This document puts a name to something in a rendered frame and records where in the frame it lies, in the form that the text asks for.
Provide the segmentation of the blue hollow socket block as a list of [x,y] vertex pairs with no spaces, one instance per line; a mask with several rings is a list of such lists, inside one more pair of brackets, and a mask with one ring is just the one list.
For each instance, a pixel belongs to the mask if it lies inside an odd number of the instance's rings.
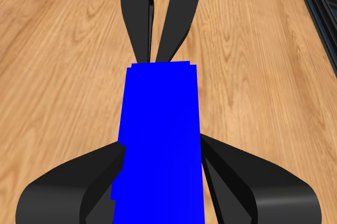
[[118,142],[126,151],[113,224],[205,224],[195,65],[129,67]]

